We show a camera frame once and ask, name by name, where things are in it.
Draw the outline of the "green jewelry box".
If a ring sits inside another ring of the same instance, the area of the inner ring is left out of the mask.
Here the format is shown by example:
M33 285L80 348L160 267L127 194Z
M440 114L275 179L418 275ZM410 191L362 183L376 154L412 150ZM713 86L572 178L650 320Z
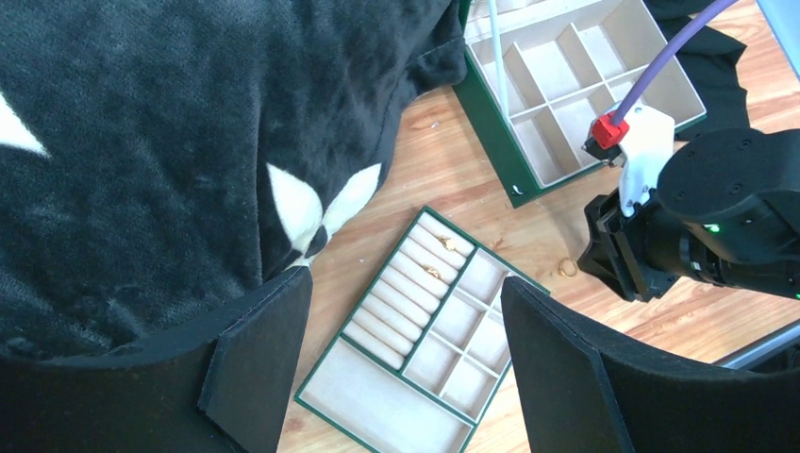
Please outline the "green jewelry box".
M638 0L463 1L454 91L513 207L592 171L592 121L666 41Z

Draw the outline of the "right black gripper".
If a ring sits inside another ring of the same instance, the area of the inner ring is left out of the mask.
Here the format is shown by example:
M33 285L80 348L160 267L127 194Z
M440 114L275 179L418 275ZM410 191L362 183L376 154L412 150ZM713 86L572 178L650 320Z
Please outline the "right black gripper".
M658 163L584 208L581 271L629 302L681 277L798 299L798 129L721 130Z

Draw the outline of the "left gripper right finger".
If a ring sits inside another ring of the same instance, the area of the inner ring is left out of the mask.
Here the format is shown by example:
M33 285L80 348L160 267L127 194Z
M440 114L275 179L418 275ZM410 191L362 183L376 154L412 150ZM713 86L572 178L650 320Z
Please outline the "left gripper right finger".
M501 291L534 452L795 452L799 373L753 373L642 343L521 277Z

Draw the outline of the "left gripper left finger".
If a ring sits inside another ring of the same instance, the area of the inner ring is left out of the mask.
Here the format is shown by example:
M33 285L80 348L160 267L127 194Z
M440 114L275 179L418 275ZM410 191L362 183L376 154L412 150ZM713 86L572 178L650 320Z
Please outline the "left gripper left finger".
M274 452L308 320L295 267L98 357L1 360L5 452Z

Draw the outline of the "green jewelry tray insert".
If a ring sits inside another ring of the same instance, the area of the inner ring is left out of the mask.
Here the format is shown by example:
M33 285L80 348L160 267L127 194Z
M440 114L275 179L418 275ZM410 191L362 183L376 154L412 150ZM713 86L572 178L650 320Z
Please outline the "green jewelry tray insert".
M511 366L501 291L518 270L422 208L296 402L372 452L463 452Z

